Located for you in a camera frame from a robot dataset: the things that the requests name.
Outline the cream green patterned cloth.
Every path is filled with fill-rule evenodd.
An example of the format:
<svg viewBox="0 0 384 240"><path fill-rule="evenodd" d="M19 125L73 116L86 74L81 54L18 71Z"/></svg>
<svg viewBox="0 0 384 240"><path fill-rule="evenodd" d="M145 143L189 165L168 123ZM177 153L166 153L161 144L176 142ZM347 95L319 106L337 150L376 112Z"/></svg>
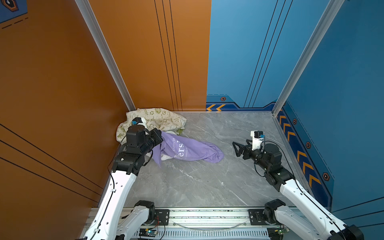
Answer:
<svg viewBox="0 0 384 240"><path fill-rule="evenodd" d="M135 118L146 120L147 129L150 131L154 128L161 131L172 131L177 133L185 129L187 119L179 114L171 112L163 108L137 109L126 113L127 120L121 123L116 131L116 140L121 143L126 142L123 138L126 136L128 128L132 126Z"/></svg>

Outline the purple cloth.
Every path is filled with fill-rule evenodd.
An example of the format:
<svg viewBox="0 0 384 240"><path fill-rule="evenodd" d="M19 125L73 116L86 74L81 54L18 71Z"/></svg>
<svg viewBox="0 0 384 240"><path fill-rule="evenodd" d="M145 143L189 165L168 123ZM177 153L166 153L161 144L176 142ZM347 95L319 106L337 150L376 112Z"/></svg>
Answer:
<svg viewBox="0 0 384 240"><path fill-rule="evenodd" d="M173 159L181 161L204 160L209 163L218 163L224 159L222 150L213 143L199 142L194 139L177 136L173 141L175 156Z"/></svg>

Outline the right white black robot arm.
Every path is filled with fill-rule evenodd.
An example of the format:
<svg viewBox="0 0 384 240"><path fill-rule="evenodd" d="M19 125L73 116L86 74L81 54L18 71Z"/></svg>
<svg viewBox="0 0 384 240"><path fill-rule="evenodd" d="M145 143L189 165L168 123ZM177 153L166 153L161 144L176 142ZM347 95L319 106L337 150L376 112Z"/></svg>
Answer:
<svg viewBox="0 0 384 240"><path fill-rule="evenodd" d="M264 218L268 224L282 224L303 240L363 240L363 232L355 225L338 219L296 180L290 169L282 166L285 156L272 141L254 148L249 140L246 145L234 142L237 157L252 160L264 170L264 178L279 193L290 200L304 215L295 214L283 201L277 199L265 204Z"/></svg>

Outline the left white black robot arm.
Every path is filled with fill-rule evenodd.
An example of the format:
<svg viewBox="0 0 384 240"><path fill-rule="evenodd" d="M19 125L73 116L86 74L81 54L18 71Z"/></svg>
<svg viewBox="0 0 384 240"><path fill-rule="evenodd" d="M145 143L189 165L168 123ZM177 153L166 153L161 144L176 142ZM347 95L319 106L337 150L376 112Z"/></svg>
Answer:
<svg viewBox="0 0 384 240"><path fill-rule="evenodd" d="M149 201L138 202L125 219L121 214L140 169L147 164L146 154L162 141L162 132L158 129L149 131L143 123L129 127L113 160L102 203L84 234L85 240L129 240L141 225L154 221L155 205Z"/></svg>

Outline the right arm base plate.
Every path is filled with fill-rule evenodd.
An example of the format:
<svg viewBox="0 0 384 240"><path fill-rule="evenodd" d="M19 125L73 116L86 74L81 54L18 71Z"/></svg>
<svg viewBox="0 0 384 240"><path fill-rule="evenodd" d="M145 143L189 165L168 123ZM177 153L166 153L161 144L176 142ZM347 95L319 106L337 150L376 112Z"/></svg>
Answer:
<svg viewBox="0 0 384 240"><path fill-rule="evenodd" d="M269 225L264 215L264 209L249 209L248 214L251 226Z"/></svg>

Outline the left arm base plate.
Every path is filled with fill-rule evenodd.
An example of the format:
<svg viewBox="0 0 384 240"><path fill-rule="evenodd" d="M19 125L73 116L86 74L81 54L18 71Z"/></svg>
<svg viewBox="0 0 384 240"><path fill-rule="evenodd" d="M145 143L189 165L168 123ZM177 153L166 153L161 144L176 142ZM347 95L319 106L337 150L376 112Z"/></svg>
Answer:
<svg viewBox="0 0 384 240"><path fill-rule="evenodd" d="M168 226L170 220L169 209L155 209L152 217L142 224L142 226L155 226L160 224L161 226Z"/></svg>

